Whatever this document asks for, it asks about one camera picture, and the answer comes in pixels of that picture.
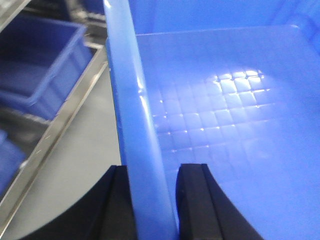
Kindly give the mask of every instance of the gray surface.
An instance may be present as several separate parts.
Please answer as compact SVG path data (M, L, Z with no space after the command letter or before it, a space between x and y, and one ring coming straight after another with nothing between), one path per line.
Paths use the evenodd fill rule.
M2 240L16 240L60 215L110 165L120 165L109 74L105 71L38 174Z

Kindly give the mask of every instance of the blue plastic bin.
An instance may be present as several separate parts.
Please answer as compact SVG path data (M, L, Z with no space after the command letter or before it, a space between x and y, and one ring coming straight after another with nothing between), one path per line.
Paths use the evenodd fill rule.
M0 197L9 187L25 157L17 146L7 140L7 133L0 129Z
M139 239L178 239L183 163L208 164L264 239L320 239L320 2L104 5Z
M0 34L0 104L52 120L92 54L75 23L17 17Z

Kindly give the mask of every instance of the curved black edge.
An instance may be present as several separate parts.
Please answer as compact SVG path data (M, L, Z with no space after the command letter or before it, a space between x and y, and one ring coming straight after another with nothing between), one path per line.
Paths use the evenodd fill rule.
M202 164L225 240L263 240L219 187L207 164Z
M181 240L223 240L201 165L181 165L176 202Z
M21 240L136 240L136 236L127 167L111 166L78 202Z
M128 170L118 166L104 210L99 240L137 240Z
M217 184L206 164L182 164L176 204L180 240L263 240Z

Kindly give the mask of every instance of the stainless steel edge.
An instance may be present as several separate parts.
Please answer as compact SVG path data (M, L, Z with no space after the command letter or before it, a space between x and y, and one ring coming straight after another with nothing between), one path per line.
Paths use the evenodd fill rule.
M39 170L46 162L46 158L108 65L106 48L103 45L88 43L87 46L95 51L92 60L0 202L0 239L32 186Z
M0 15L0 33L31 0L12 0L10 7Z

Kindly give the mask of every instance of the grid pattern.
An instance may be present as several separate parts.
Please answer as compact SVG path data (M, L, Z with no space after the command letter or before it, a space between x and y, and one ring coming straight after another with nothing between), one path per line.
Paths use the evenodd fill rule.
M320 58L299 29L137 39L172 202L180 164L207 163L266 240L320 239Z

